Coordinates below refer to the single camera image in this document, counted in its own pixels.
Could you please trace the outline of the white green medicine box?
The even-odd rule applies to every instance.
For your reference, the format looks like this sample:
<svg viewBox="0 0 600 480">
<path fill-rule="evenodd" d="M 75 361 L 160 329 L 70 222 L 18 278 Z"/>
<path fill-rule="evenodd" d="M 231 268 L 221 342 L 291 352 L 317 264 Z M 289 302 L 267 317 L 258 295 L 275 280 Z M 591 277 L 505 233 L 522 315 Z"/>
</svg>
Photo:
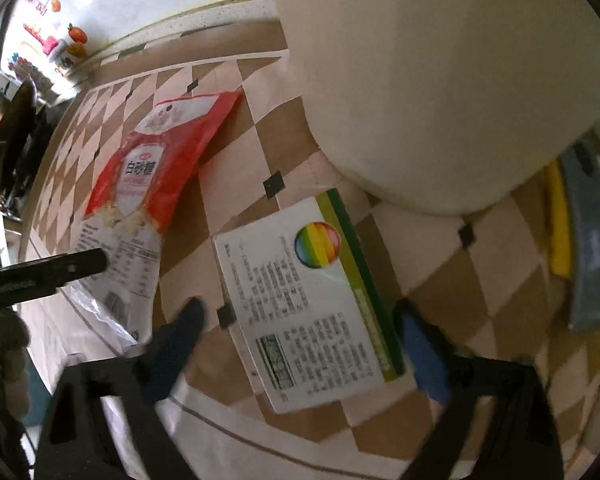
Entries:
<svg viewBox="0 0 600 480">
<path fill-rule="evenodd" d="M 403 375 L 389 313 L 337 190 L 219 234 L 214 246 L 275 413 L 340 401 Z"/>
</svg>

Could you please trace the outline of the red white sugar bag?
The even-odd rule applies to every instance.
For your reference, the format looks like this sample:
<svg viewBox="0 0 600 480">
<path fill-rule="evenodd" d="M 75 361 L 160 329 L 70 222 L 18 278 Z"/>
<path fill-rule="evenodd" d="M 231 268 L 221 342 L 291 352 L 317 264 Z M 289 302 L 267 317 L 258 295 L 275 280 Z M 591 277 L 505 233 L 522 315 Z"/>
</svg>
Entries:
<svg viewBox="0 0 600 480">
<path fill-rule="evenodd" d="M 100 249 L 107 269 L 78 296 L 127 341 L 148 341 L 166 233 L 187 181 L 240 99 L 237 91 L 156 104 L 111 155 L 84 210 L 77 252 Z"/>
</svg>

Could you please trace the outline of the checkered beige tablecloth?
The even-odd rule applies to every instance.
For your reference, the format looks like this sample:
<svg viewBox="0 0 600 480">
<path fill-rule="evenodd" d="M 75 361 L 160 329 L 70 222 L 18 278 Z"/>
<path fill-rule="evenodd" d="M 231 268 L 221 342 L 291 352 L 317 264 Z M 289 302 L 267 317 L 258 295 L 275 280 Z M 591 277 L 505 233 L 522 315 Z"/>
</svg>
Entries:
<svg viewBox="0 0 600 480">
<path fill-rule="evenodd" d="M 487 358 L 528 354 L 556 417 L 564 471 L 578 478 L 600 443 L 600 332 L 578 336 L 559 310 L 566 285 L 550 273 L 550 182 L 539 172 L 490 209 L 427 217 L 368 194 L 315 143 L 291 75 L 279 24 L 238 24 L 169 37 L 88 64 L 82 91 L 61 121 L 36 182 L 29 257 L 76 241 L 92 188 L 151 107 L 180 94 L 242 95 L 206 158 L 184 186 L 162 250 L 160 280 L 144 317 L 158 326 L 198 296 L 207 328 L 184 380 L 162 404 L 166 428 L 204 479 L 392 479 L 414 458 L 439 414 L 411 374 L 356 396 L 327 370 L 318 348 L 340 314 L 365 325 L 370 309 L 347 289 L 339 264 L 316 272 L 286 255 L 250 264 L 246 294 L 268 305 L 272 332 L 301 378 L 332 400 L 276 412 L 244 326 L 222 328 L 230 272 L 216 237 L 245 224 L 267 229 L 300 214 L 299 203 L 337 190 L 380 299 L 415 301 L 457 344 Z"/>
</svg>

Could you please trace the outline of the black stove with pots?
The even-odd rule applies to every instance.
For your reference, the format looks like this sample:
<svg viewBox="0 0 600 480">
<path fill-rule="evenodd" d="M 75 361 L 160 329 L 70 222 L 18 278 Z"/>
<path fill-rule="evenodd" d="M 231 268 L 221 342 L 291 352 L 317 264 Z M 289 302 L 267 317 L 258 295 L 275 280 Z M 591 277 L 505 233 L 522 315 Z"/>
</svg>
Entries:
<svg viewBox="0 0 600 480">
<path fill-rule="evenodd" d="M 12 98 L 0 91 L 0 211 L 20 221 L 54 127 L 30 78 Z"/>
</svg>

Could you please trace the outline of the yellow cloth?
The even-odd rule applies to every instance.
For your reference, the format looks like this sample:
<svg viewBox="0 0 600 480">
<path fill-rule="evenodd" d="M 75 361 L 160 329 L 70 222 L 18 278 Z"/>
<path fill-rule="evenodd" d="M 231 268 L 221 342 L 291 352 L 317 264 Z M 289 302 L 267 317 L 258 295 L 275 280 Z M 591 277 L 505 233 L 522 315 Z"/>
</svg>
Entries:
<svg viewBox="0 0 600 480">
<path fill-rule="evenodd" d="M 545 167 L 550 212 L 550 270 L 570 280 L 572 275 L 571 231 L 567 193 L 557 159 Z"/>
</svg>

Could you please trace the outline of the colourful toys on counter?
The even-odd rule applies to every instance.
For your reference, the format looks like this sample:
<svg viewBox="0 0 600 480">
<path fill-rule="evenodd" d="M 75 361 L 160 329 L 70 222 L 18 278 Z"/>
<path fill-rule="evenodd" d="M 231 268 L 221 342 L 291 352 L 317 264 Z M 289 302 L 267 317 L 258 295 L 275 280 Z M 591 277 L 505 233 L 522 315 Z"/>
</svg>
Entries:
<svg viewBox="0 0 600 480">
<path fill-rule="evenodd" d="M 81 41 L 71 36 L 72 27 L 68 29 L 69 35 L 62 38 L 46 34 L 39 27 L 28 24 L 21 25 L 20 30 L 22 35 L 16 50 L 18 58 L 26 60 L 42 73 L 66 76 L 87 58 L 82 30 L 79 30 Z"/>
</svg>

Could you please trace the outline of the large cream cylindrical container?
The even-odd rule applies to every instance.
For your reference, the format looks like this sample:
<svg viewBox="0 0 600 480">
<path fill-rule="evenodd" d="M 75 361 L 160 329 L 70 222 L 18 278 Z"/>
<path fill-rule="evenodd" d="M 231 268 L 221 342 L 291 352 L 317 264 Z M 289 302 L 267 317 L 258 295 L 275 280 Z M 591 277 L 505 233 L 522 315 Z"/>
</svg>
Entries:
<svg viewBox="0 0 600 480">
<path fill-rule="evenodd" d="M 310 129 L 367 191 L 490 206 L 600 117 L 585 0 L 275 0 Z"/>
</svg>

